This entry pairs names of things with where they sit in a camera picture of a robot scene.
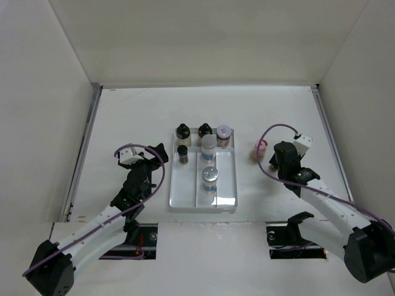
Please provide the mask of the small black cap brown bottle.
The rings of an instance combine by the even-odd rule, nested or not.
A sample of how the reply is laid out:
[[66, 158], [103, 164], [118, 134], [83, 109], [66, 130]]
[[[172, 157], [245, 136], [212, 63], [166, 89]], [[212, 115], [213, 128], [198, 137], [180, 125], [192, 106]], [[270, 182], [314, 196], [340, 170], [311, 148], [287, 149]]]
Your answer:
[[186, 165], [189, 161], [188, 158], [188, 147], [185, 145], [179, 145], [177, 147], [177, 153], [178, 153], [178, 157], [179, 157], [179, 162], [182, 165]]

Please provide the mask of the pink cap spice bottle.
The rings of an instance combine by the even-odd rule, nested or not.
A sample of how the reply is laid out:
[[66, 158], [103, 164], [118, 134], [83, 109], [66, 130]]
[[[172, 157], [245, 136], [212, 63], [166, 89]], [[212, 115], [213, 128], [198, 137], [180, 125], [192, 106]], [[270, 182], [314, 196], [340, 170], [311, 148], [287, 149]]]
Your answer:
[[267, 146], [266, 140], [258, 140], [249, 154], [250, 160], [255, 163], [261, 162], [265, 157]]

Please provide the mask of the black round cap jar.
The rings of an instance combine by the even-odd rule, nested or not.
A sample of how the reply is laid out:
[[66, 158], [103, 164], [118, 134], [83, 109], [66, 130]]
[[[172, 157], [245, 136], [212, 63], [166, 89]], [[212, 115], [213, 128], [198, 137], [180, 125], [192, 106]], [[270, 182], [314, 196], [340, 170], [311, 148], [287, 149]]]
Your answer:
[[185, 123], [181, 123], [176, 128], [175, 132], [177, 137], [177, 146], [184, 145], [186, 147], [191, 147], [191, 131]]

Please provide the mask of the silver cap blue bottle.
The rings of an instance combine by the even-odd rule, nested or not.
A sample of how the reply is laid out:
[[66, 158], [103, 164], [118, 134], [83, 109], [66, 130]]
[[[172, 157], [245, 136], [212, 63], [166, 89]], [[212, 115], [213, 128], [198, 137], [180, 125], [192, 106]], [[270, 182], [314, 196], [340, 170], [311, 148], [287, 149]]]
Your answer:
[[213, 134], [206, 134], [201, 141], [201, 159], [204, 163], [213, 165], [215, 163], [217, 138]]

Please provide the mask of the black round cap bottle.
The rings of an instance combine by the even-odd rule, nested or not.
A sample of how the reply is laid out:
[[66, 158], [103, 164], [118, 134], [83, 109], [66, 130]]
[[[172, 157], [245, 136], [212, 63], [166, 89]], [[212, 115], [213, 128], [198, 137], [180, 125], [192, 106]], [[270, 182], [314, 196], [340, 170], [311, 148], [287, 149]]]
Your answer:
[[212, 128], [210, 127], [210, 125], [208, 123], [203, 123], [198, 128], [197, 134], [202, 139], [205, 135], [212, 134]]

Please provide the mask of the silver cap blue-band bottle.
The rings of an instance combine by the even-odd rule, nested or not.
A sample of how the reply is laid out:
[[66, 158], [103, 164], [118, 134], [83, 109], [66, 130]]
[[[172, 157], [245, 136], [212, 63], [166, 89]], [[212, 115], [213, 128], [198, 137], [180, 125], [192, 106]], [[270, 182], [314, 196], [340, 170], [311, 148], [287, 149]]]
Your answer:
[[217, 189], [218, 170], [214, 166], [207, 166], [201, 173], [202, 189], [206, 194], [214, 194]]

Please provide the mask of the red label spice jar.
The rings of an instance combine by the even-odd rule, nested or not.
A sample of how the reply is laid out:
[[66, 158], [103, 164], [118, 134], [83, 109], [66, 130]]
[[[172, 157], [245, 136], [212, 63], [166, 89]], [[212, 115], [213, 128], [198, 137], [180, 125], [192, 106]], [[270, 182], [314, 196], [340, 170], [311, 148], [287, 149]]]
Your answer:
[[220, 125], [216, 129], [217, 146], [226, 148], [229, 145], [232, 129], [228, 125]]

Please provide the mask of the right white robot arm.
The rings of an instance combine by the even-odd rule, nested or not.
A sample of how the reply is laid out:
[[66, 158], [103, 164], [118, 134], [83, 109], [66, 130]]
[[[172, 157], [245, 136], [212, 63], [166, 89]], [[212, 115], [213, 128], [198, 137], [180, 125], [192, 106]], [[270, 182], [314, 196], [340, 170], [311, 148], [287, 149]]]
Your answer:
[[309, 212], [287, 220], [282, 245], [313, 242], [342, 259], [351, 275], [367, 283], [394, 271], [394, 230], [385, 221], [337, 197], [310, 168], [301, 165], [295, 142], [274, 146], [270, 164], [277, 169], [277, 181], [301, 200], [318, 210], [325, 222]]

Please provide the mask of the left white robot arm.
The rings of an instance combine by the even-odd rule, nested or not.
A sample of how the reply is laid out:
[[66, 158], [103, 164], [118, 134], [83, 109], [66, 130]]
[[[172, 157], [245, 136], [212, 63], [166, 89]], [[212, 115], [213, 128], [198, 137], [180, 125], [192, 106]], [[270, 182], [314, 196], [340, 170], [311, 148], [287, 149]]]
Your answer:
[[152, 173], [165, 170], [168, 155], [162, 143], [156, 146], [126, 144], [114, 156], [118, 165], [129, 172], [118, 194], [90, 222], [71, 235], [57, 241], [42, 242], [30, 267], [22, 274], [41, 295], [66, 295], [77, 276], [94, 261], [121, 244], [133, 245], [138, 240], [137, 216], [144, 204], [159, 190]]

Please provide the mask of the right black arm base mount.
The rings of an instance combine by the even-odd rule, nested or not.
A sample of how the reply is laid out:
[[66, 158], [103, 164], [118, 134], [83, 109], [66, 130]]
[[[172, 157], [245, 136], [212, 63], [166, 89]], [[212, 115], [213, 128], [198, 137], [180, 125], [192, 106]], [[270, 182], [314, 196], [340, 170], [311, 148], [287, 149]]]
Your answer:
[[299, 225], [313, 218], [309, 212], [290, 217], [287, 222], [267, 223], [267, 243], [272, 260], [323, 259], [326, 251], [314, 242], [302, 238]]

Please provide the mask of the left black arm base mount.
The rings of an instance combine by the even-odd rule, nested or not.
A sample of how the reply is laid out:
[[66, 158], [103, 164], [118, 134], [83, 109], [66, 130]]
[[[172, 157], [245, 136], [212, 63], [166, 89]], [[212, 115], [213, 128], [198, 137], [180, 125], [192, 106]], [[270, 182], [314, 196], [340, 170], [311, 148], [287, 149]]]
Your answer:
[[140, 224], [137, 231], [127, 235], [124, 243], [105, 253], [100, 260], [155, 260], [158, 230], [158, 224]]

